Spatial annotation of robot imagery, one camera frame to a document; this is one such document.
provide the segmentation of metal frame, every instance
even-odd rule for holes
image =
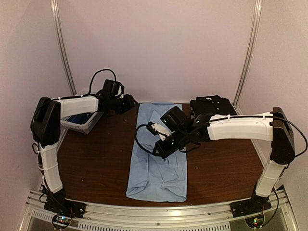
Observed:
[[[233,102],[233,105],[235,107],[239,103],[239,99],[243,91],[243,87],[244,87],[244,84],[247,78],[249,66],[251,63],[252,56],[253,56],[253,50],[256,44],[256,39],[257,39],[260,19],[261,19],[261,10],[262,10],[261,5],[262,5],[262,0],[256,0],[246,58],[245,58],[244,66],[242,69],[239,86],[237,88],[235,99]]]
[[[287,194],[284,190],[277,193],[288,230],[298,231]],[[45,221],[51,220],[54,214],[44,210],[44,204],[39,201],[40,196],[40,192],[30,192],[26,201],[25,215],[18,230],[26,231],[32,217]],[[275,194],[271,194],[269,199],[272,204],[271,210],[274,210],[277,205]],[[173,207],[130,207],[84,203],[87,205],[84,218],[74,218],[70,226],[73,229],[202,231],[205,227],[228,225],[230,221],[243,219],[243,217],[232,217],[230,202]]]
[[[62,29],[61,29],[60,16],[59,16],[58,1],[57,0],[51,0],[51,11],[52,11],[54,27],[55,27],[55,30],[56,30],[60,55],[61,55],[61,59],[62,59],[63,68],[64,68],[64,71],[65,71],[67,83],[68,83],[69,89],[71,91],[71,94],[76,95],[77,91],[76,91],[76,88],[75,88],[75,84],[74,84],[74,81],[73,81],[71,69],[69,67],[69,62],[68,62],[68,58],[67,58],[67,54],[66,54],[66,50],[65,50],[64,39],[63,39]]]

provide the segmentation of metal pole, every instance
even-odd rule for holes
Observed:
[[[252,56],[253,56],[253,49],[255,47],[257,34],[259,30],[260,19],[261,19],[261,5],[262,5],[262,0],[256,0],[255,11],[254,11],[254,16],[253,16],[253,21],[252,21],[251,32],[250,32],[250,38],[249,38],[249,43],[248,43],[248,49],[246,53],[244,66],[242,69],[241,79],[240,79],[239,86],[237,88],[234,103],[233,103],[234,107],[237,107],[237,104],[239,103],[239,99],[243,91],[243,87],[244,87],[244,84],[247,78],[249,66],[251,63]]]
[[[58,38],[58,45],[59,45],[59,50],[60,50],[60,55],[63,63],[63,68],[64,72],[66,75],[67,83],[69,86],[69,89],[72,93],[72,95],[76,95],[77,91],[75,88],[75,84],[72,78],[72,73],[71,69],[69,67],[69,62],[65,50],[65,45],[64,45],[64,39],[62,35],[62,29],[61,29],[61,22],[60,22],[60,16],[59,16],[59,10],[58,10],[58,1],[57,0],[51,0],[51,11],[52,11],[52,16],[53,16],[53,22],[56,30],[56,35]]]

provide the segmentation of blue cloth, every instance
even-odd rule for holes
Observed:
[[[172,107],[182,109],[181,104],[172,103],[143,103],[139,107],[137,126],[163,122],[160,117]],[[154,136],[145,127],[139,129],[139,142],[150,151],[160,138]],[[176,151],[165,160],[153,156],[142,150],[134,142],[128,188],[126,196],[129,198],[157,201],[183,202],[187,195],[187,160],[186,154]]]

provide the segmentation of black bracket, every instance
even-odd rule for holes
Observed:
[[[283,110],[274,107],[273,116],[286,119]],[[271,123],[273,126],[273,141],[271,143],[272,152],[270,159],[280,165],[287,165],[295,159],[294,135],[291,126],[277,118]]]
[[[271,204],[269,201],[261,204],[253,199],[248,199],[231,203],[231,210],[234,218],[260,213],[262,210],[270,208]]]
[[[63,214],[64,216],[70,218],[83,218],[84,211],[86,209],[86,204],[76,201],[64,201],[64,207],[68,208],[68,210],[61,212],[57,206],[54,205],[52,201],[47,200],[47,203],[44,206],[44,209],[54,212]]]

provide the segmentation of white arm segment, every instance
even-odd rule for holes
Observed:
[[[93,96],[57,101],[61,103],[61,118],[96,112],[98,109],[98,99]],[[41,170],[44,171],[47,187],[52,193],[56,193],[63,188],[58,169],[57,144],[40,149],[43,162],[43,169]]]
[[[279,165],[273,160],[268,160],[257,182],[256,195],[268,197],[277,181],[280,180],[285,167],[287,165]]]
[[[273,116],[271,113],[258,114],[257,116]],[[212,119],[228,118],[225,115],[214,115]],[[270,126],[272,118],[231,118],[211,122],[207,128],[212,141],[221,139],[258,139],[273,140],[273,127]]]
[[[258,116],[272,116],[271,113],[258,114]],[[215,115],[212,119],[226,118],[225,115]],[[258,139],[264,141],[273,140],[273,127],[270,126],[272,118],[232,118],[211,122],[207,128],[211,140],[221,139]],[[256,195],[268,197],[282,176],[287,165],[279,165],[275,161],[268,160],[261,177],[257,182]]]
[[[158,135],[159,135],[159,137],[160,137],[160,139],[161,139],[162,141],[164,141],[164,140],[166,139],[166,136],[168,137],[168,136],[170,136],[170,134],[171,134],[171,133],[168,131],[167,128],[165,128],[164,126],[160,125],[159,123],[154,123],[154,124],[152,124],[151,127],[153,128],[154,131],[159,132]]]
[[[94,96],[57,101],[61,103],[61,119],[71,115],[96,112],[98,109],[98,99]]]
[[[41,148],[40,155],[43,162],[43,168],[40,170],[44,171],[46,186],[52,193],[56,193],[62,189],[57,161],[57,143]]]

